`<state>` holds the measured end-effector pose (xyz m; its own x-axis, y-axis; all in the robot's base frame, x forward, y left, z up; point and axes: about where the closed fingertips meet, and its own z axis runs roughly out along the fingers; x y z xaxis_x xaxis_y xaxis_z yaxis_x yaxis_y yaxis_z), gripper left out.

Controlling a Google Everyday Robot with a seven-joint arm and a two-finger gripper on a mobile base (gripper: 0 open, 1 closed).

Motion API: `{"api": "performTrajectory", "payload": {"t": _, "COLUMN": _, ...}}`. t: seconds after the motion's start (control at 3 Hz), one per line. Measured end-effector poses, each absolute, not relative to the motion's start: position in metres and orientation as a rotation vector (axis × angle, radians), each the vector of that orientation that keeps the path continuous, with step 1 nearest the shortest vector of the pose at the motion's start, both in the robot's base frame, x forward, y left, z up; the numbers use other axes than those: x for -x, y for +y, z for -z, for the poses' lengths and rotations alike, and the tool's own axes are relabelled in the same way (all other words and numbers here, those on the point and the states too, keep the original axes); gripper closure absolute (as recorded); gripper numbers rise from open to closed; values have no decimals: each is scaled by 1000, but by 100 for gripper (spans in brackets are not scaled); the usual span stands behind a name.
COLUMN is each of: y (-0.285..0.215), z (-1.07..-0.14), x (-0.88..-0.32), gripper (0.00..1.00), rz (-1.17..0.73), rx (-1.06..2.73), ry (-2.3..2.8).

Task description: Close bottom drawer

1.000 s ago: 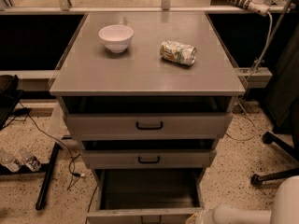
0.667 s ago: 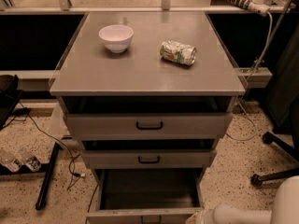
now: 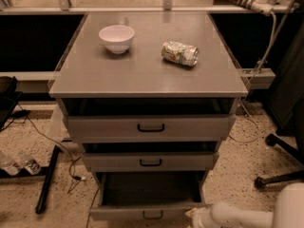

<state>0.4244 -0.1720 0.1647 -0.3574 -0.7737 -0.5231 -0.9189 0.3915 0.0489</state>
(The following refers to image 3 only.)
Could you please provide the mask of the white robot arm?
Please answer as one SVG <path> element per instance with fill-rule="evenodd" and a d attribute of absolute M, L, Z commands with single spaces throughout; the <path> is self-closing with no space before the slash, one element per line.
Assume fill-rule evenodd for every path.
<path fill-rule="evenodd" d="M 187 228 L 304 228 L 304 183 L 287 185 L 273 212 L 240 209 L 220 201 L 185 215 L 191 219 Z"/>

